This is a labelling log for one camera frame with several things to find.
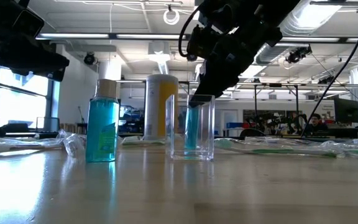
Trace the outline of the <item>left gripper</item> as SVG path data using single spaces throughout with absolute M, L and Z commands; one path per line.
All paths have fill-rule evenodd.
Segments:
M 0 40 L 0 67 L 13 69 L 27 76 L 47 74 L 47 78 L 61 82 L 64 72 L 56 72 L 69 66 L 70 61 L 55 52 L 42 50 L 33 41 L 25 37 Z

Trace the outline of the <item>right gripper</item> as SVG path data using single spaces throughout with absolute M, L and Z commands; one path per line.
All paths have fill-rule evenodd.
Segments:
M 206 68 L 197 95 L 190 95 L 188 106 L 196 108 L 210 103 L 215 96 L 239 82 L 239 75 L 254 61 L 264 45 L 274 46 L 283 37 L 278 25 L 260 17 L 221 18 L 219 46 L 206 60 Z

